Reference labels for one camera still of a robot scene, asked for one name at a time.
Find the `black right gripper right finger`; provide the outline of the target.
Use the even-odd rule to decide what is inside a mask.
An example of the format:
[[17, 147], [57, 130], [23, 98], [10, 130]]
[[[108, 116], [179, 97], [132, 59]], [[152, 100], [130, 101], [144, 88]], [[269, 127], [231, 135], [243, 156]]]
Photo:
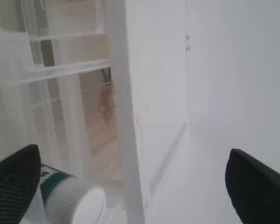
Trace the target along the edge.
[[241, 222], [280, 224], [280, 173], [240, 149], [232, 149], [225, 185]]

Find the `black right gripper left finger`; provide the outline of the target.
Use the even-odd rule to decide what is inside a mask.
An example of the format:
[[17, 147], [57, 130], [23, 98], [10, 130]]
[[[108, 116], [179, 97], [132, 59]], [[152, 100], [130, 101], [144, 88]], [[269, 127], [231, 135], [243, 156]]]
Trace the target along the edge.
[[37, 191], [41, 158], [31, 144], [0, 161], [0, 224], [18, 224]]

